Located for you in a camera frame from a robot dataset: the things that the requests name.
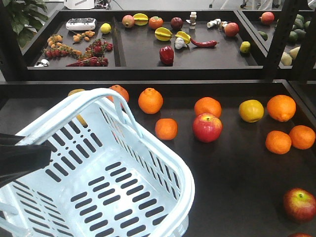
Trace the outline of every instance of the green leaves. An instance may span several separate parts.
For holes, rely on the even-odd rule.
[[[10,16],[13,31],[17,35],[18,43],[21,47],[31,40],[35,32],[27,28],[33,27],[38,31],[42,22],[48,20],[48,17],[38,11],[42,9],[45,13],[47,7],[43,0],[2,0]]]

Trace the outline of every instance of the black shelf surface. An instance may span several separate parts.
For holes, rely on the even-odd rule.
[[[195,30],[189,29],[185,21],[189,18],[188,11],[141,11],[152,17],[158,15],[164,20],[164,27],[171,29],[170,21],[173,17],[181,17],[184,21],[182,31],[188,33],[197,41],[217,40],[220,43],[214,48],[197,48],[192,43],[188,48],[175,49],[174,64],[165,66],[159,59],[159,49],[170,45],[174,48],[175,38],[163,42],[155,38],[154,30],[148,25],[134,26],[125,29],[121,23],[124,15],[135,14],[138,11],[56,11],[50,20],[33,38],[29,46],[23,51],[23,57],[30,72],[29,80],[121,80],[128,78],[138,80],[146,73],[150,80],[181,80],[195,79],[197,74],[212,77],[221,73],[221,79],[252,79],[260,75],[266,50],[259,43],[253,32],[243,19],[233,10],[201,10],[197,11],[197,25]],[[69,32],[65,23],[70,18],[93,17],[98,21],[96,35],[91,41],[104,37],[113,43],[112,52],[106,52],[109,59],[108,67],[65,67],[76,62],[74,58],[50,59],[50,66],[35,68],[37,61],[44,58],[42,51],[48,48],[47,39],[52,34],[61,34],[63,43],[84,52],[90,42],[73,44],[74,33]],[[208,29],[206,23],[215,18],[236,22],[239,33],[232,38],[225,36],[219,29]],[[112,31],[103,35],[99,31],[103,23],[109,23]],[[243,41],[250,41],[252,48],[249,55],[242,55],[239,47]]]
[[[316,130],[316,118],[285,80],[2,83],[0,132],[15,134],[72,89],[115,83],[127,89],[136,120],[151,133],[159,118],[178,122],[178,136],[164,143],[186,162],[195,179],[196,195],[184,237],[266,237],[295,232],[316,235],[316,219],[298,225],[287,219],[282,208],[282,196],[291,188],[300,187],[316,195],[316,145],[308,150],[291,148],[284,155],[265,148],[266,135],[272,130],[288,133],[299,124]],[[137,104],[139,94],[147,87],[164,97],[164,105],[155,115],[143,113]],[[297,103],[296,114],[288,122],[275,121],[266,111],[268,100],[277,94],[289,95]],[[222,134],[208,144],[197,141],[192,133],[193,107],[204,96],[217,99],[223,108]],[[246,123],[238,114],[239,104],[248,99],[257,99],[265,107],[264,117],[256,123]]]
[[[269,51],[269,48],[270,48],[270,45],[272,42],[272,38],[273,38],[274,32],[275,32],[275,26],[277,25],[277,20],[280,16],[281,11],[280,10],[271,11],[275,15],[275,20],[269,26],[263,25],[259,20],[259,17],[265,11],[255,10],[255,11],[239,11],[239,12],[241,13],[241,16],[243,16],[245,22],[248,24],[250,29],[253,31],[254,35],[256,35],[257,39],[263,45],[265,50]],[[312,10],[300,10],[299,14],[304,17],[305,22],[306,22],[306,21],[311,20],[313,12],[314,11],[312,11]],[[259,35],[258,31],[263,31],[263,32],[267,33],[268,39],[266,41],[264,41],[263,38]],[[301,45],[300,41],[297,41],[295,44],[287,43],[284,51],[289,52],[291,49],[299,47],[300,45]],[[280,64],[279,64],[280,70],[278,71],[279,72],[278,77],[284,78],[288,74],[289,69],[291,69],[291,68],[292,68],[292,66],[284,66],[280,62]]]

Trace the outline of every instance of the white plastic basket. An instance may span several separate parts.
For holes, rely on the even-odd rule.
[[[195,194],[189,168],[135,121],[115,91],[73,94],[17,135],[25,136],[17,145],[47,142],[53,152],[49,166],[0,189],[6,217],[0,227],[14,236],[180,237],[186,231]]]

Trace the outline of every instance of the green avocado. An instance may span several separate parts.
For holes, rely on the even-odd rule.
[[[303,22],[303,24],[304,24],[304,22],[305,22],[304,16],[302,16],[302,15],[300,15],[300,14],[297,14],[297,15],[296,15],[296,18],[300,19],[300,20]]]
[[[289,43],[296,43],[297,40],[298,40],[297,33],[295,33],[294,31],[291,31],[287,41]]]
[[[305,34],[306,34],[305,31],[303,31],[301,29],[296,29],[296,30],[294,30],[294,32],[297,34],[298,40],[303,40],[305,38]]]
[[[294,24],[296,25],[298,29],[301,29],[301,30],[304,29],[304,23],[301,19],[296,18],[294,21]]]
[[[263,38],[264,41],[268,40],[268,35],[267,33],[263,32],[263,31],[258,31],[259,35],[261,35],[261,37]]]
[[[311,21],[305,22],[305,24],[304,24],[304,30],[307,30],[307,29],[308,29],[308,27],[310,26],[310,22],[311,22]]]

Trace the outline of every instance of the orange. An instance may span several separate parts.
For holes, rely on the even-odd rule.
[[[266,138],[267,149],[279,155],[287,153],[291,148],[291,144],[290,136],[281,131],[271,131]]]
[[[123,98],[126,100],[126,102],[129,101],[129,94],[128,94],[127,90],[125,88],[123,88],[122,86],[120,86],[120,85],[112,85],[110,87],[110,89],[115,90],[118,94],[123,96]],[[113,102],[113,97],[112,96],[107,96],[107,98]]]
[[[290,120],[296,111],[295,101],[287,95],[276,95],[267,103],[269,115],[280,122]]]
[[[155,133],[161,140],[172,140],[178,134],[178,124],[172,118],[161,118],[156,122]]]
[[[222,107],[217,100],[211,97],[203,97],[195,103],[194,112],[196,113],[196,116],[208,113],[219,118],[222,114]]]
[[[315,142],[315,132],[310,127],[304,125],[298,125],[292,128],[289,136],[292,140],[293,147],[301,150],[312,147]]]
[[[138,105],[144,113],[153,115],[161,109],[163,105],[163,97],[155,89],[146,88],[139,95]]]

